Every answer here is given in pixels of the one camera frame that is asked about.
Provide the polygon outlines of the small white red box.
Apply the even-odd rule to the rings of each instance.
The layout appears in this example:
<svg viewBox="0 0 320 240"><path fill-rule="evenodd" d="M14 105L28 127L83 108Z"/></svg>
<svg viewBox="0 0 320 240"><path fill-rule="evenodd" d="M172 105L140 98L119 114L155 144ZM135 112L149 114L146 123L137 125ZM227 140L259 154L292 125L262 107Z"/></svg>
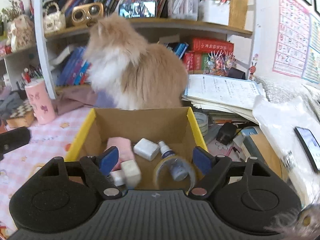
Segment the small white red box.
<svg viewBox="0 0 320 240"><path fill-rule="evenodd" d="M125 185L125 175L122 170L110 172L110 178L117 187Z"/></svg>

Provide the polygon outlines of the pink glove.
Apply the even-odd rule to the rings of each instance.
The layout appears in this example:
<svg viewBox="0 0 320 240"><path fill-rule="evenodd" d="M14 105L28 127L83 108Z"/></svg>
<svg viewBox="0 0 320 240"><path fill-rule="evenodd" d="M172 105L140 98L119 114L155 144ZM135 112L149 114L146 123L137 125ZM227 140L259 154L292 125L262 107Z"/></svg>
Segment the pink glove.
<svg viewBox="0 0 320 240"><path fill-rule="evenodd" d="M119 151L119 159L114 170L120 169L120 164L124 161L134 160L135 156L131 146L131 140L123 137L112 137L107 141L106 149L115 146Z"/></svg>

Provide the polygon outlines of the white soap block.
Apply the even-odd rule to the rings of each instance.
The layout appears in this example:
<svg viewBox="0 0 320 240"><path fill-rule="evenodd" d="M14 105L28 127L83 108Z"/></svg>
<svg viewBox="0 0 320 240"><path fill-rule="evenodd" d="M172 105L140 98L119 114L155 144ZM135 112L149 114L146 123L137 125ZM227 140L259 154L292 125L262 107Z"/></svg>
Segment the white soap block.
<svg viewBox="0 0 320 240"><path fill-rule="evenodd" d="M127 160L121 163L121 170L128 188L134 189L141 181L140 168L135 160Z"/></svg>

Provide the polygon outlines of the yellow tape roll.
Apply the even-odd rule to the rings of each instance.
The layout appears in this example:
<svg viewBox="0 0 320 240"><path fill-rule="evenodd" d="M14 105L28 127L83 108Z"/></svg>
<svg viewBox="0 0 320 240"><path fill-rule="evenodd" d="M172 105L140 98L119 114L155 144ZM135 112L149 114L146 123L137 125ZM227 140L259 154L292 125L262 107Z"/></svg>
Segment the yellow tape roll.
<svg viewBox="0 0 320 240"><path fill-rule="evenodd" d="M189 177L189 188L185 190L188 194L196 184L196 172L193 166L184 158L172 155L162 159L153 171L153 184L159 189L159 179L162 170L167 167L174 181L182 181Z"/></svg>

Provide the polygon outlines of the white power adapter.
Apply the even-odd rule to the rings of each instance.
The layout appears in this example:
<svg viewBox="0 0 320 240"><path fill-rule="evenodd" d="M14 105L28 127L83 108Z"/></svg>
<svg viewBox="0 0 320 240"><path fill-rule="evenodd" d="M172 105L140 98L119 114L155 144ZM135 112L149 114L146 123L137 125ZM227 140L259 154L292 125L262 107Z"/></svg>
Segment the white power adapter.
<svg viewBox="0 0 320 240"><path fill-rule="evenodd" d="M133 152L148 161L153 161L160 149L158 144L142 138L134 145Z"/></svg>

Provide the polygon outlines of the pink checkered tablecloth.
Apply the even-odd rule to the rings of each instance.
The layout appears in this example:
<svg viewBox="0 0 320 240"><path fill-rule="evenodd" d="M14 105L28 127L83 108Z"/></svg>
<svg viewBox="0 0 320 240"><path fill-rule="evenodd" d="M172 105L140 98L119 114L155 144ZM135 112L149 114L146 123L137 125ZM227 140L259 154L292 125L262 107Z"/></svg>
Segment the pink checkered tablecloth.
<svg viewBox="0 0 320 240"><path fill-rule="evenodd" d="M1 161L1 223L11 232L16 230L9 213L12 195L40 166L54 156L66 156L89 111L89 108L82 107L58 116L46 125L34 122L29 127L29 144L4 155Z"/></svg>

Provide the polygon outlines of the pink cylinder container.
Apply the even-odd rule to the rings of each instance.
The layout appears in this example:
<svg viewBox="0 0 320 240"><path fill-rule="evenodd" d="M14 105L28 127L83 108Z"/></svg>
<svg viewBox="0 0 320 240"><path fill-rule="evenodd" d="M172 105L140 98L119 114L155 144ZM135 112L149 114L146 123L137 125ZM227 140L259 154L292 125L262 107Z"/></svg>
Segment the pink cylinder container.
<svg viewBox="0 0 320 240"><path fill-rule="evenodd" d="M25 92L38 123L45 125L56 117L44 79L36 79L25 86Z"/></svg>

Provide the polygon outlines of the yellow cardboard box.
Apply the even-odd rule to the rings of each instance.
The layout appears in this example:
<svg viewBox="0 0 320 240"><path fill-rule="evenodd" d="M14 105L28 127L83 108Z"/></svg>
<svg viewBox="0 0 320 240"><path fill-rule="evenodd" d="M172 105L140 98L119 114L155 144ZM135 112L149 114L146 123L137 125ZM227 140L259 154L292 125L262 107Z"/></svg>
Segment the yellow cardboard box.
<svg viewBox="0 0 320 240"><path fill-rule="evenodd" d="M196 182L203 177L193 164L193 149L200 146L207 150L207 146L190 107L135 111L115 108L92 109L72 142L65 162L79 161L85 156L101 155L107 148L108 139L115 137L129 139L132 145L142 138L154 143L164 141L176 155L192 166ZM187 176L179 182L174 181L167 165L159 171L157 184L154 184L154 170L162 161L160 153L153 161L135 154L135 161L142 174L135 190L184 190L186 194L191 192L190 177Z"/></svg>

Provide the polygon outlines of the stack of books and papers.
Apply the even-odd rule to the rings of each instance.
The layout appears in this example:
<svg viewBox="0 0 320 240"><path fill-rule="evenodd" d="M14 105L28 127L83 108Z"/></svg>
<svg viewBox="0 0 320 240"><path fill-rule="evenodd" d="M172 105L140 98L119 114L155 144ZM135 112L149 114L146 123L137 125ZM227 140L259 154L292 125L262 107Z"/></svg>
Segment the stack of books and papers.
<svg viewBox="0 0 320 240"><path fill-rule="evenodd" d="M183 97L205 105L220 105L244 112L259 125L265 138L285 167L296 191L307 201L319 193L317 175L294 132L295 127L308 128L319 139L319 121L306 98L297 95L285 102L272 103L260 93L254 81L194 74L188 77Z"/></svg>

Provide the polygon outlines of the mauve folded cloth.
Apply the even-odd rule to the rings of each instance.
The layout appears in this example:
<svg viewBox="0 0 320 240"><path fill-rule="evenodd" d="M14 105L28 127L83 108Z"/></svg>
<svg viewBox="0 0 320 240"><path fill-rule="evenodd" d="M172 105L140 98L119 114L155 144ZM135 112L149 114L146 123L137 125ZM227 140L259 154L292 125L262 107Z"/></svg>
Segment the mauve folded cloth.
<svg viewBox="0 0 320 240"><path fill-rule="evenodd" d="M63 115L81 107L115 108L111 96L104 91L95 92L90 86L74 86L64 88L55 100L53 108L58 115Z"/></svg>

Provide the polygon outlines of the row of colourful books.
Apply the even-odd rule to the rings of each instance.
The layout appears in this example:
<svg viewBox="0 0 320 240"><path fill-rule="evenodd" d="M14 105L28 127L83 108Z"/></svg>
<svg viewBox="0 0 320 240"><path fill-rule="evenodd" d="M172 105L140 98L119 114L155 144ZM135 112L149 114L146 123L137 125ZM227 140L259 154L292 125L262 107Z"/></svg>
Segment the row of colourful books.
<svg viewBox="0 0 320 240"><path fill-rule="evenodd" d="M86 46L76 47L57 79L57 86L83 85L87 80L87 71L91 63L84 60Z"/></svg>

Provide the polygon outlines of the black smartphone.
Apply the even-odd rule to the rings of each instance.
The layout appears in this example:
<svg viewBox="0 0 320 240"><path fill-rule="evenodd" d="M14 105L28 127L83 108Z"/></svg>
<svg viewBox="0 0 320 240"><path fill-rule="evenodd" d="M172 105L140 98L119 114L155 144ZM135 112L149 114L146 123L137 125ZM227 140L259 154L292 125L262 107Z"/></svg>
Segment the black smartphone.
<svg viewBox="0 0 320 240"><path fill-rule="evenodd" d="M309 129L302 127L295 127L294 132L298 137L298 140L300 141L308 160L310 161L313 171L315 173L319 173L320 147L315 136Z"/></svg>

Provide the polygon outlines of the red book set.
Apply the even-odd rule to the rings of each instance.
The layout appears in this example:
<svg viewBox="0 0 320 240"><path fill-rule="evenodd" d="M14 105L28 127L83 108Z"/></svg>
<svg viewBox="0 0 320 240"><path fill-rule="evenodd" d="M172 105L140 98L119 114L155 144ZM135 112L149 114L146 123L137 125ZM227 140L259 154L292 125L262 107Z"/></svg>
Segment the red book set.
<svg viewBox="0 0 320 240"><path fill-rule="evenodd" d="M183 56L189 74L227 76L236 67L234 44L214 38L193 37Z"/></svg>

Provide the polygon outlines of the gold retro radio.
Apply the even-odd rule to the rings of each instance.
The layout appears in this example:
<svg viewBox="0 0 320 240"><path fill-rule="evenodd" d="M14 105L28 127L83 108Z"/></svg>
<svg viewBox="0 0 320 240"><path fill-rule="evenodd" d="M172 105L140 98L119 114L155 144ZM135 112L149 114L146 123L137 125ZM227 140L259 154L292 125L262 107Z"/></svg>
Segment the gold retro radio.
<svg viewBox="0 0 320 240"><path fill-rule="evenodd" d="M73 8L71 23L73 26L86 25L90 27L104 17L104 6L100 2L79 5Z"/></svg>

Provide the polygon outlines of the alphabet wall poster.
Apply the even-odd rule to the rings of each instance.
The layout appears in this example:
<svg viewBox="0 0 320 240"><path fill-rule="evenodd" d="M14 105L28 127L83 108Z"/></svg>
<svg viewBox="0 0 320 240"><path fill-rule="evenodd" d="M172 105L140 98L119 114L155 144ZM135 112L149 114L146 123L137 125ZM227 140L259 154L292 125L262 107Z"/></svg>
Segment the alphabet wall poster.
<svg viewBox="0 0 320 240"><path fill-rule="evenodd" d="M279 25L273 72L301 78L310 36L310 14L296 0L279 0Z"/></svg>

